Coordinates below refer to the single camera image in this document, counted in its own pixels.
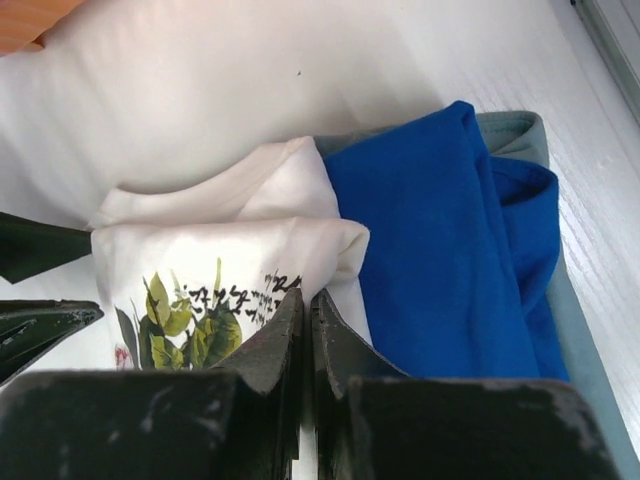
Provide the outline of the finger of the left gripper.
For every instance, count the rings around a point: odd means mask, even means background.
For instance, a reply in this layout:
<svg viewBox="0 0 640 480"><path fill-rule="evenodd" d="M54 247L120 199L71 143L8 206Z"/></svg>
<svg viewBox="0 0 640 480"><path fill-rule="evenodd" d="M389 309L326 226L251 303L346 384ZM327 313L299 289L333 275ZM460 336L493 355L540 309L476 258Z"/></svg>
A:
<svg viewBox="0 0 640 480"><path fill-rule="evenodd" d="M2 300L1 384L103 316L91 301Z"/></svg>
<svg viewBox="0 0 640 480"><path fill-rule="evenodd" d="M1 277L11 284L90 254L87 231L1 214Z"/></svg>

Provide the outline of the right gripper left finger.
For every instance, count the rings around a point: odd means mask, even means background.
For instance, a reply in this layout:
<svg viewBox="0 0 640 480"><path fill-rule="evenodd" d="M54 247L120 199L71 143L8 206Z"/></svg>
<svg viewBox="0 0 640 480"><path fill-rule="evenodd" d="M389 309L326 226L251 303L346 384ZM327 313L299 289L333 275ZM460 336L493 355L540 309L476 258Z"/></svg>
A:
<svg viewBox="0 0 640 480"><path fill-rule="evenodd" d="M207 371L207 394L222 409L209 444L215 459L298 455L304 313L294 288L264 327Z"/></svg>

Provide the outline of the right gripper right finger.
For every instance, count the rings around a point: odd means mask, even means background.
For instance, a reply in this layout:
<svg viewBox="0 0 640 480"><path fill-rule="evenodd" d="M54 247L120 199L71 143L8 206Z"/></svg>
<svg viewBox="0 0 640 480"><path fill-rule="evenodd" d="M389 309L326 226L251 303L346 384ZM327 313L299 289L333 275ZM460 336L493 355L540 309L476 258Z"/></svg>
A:
<svg viewBox="0 0 640 480"><path fill-rule="evenodd" d="M343 319L328 291L311 302L316 431L330 429L334 410L353 377L406 378L408 374L367 343Z"/></svg>

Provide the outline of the white floral t shirt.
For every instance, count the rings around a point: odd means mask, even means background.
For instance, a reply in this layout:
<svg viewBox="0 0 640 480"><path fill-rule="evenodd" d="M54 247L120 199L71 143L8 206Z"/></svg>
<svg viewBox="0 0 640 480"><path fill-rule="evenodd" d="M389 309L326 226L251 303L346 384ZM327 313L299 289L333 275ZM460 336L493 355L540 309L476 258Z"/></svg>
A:
<svg viewBox="0 0 640 480"><path fill-rule="evenodd" d="M358 280L369 232L340 216L310 137L260 146L180 191L114 189L89 227L119 370L211 367L291 290L305 303L327 291L369 337Z"/></svg>

